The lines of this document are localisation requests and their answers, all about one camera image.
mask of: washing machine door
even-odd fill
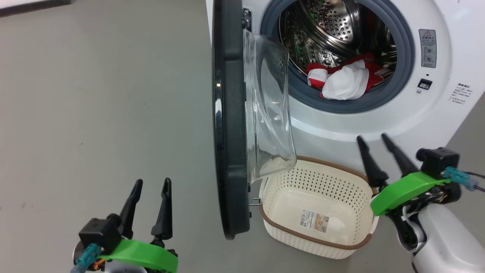
[[[212,98],[219,205],[226,239],[249,230],[241,0],[215,0]]]
[[[261,203],[260,199],[249,202],[251,183],[296,164],[288,51],[248,31],[244,13],[241,0],[214,1],[214,142],[227,239],[249,230],[249,206]]]

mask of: gray floor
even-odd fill
[[[149,241],[166,176],[179,272],[412,272],[387,219],[344,260],[279,243],[256,210],[250,232],[224,239],[203,0],[77,0],[0,18],[0,37],[2,272],[70,270],[77,232],[119,212],[137,178],[134,238]],[[463,169],[485,172],[484,116],[482,98],[449,144]],[[450,205],[482,244],[484,205]]]

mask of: green plastic mount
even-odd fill
[[[414,172],[400,180],[386,186],[371,202],[374,215],[385,215],[388,211],[399,207],[401,204],[427,192],[436,185],[449,183],[450,180],[436,180],[423,173]]]
[[[166,249],[136,240],[121,240],[110,255],[100,255],[99,258],[159,271],[165,270],[167,273],[176,273],[178,266],[178,258]]]

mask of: product label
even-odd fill
[[[448,98],[448,101],[454,104],[465,104],[472,95],[473,91],[469,85],[458,84]]]
[[[420,29],[421,66],[436,68],[436,31]]]
[[[320,213],[302,209],[300,226],[326,233],[328,217]]]

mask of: laundry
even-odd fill
[[[374,55],[358,56],[341,66],[327,68],[320,64],[307,66],[307,83],[321,90],[320,97],[329,100],[355,100],[384,81],[389,71],[374,63]]]

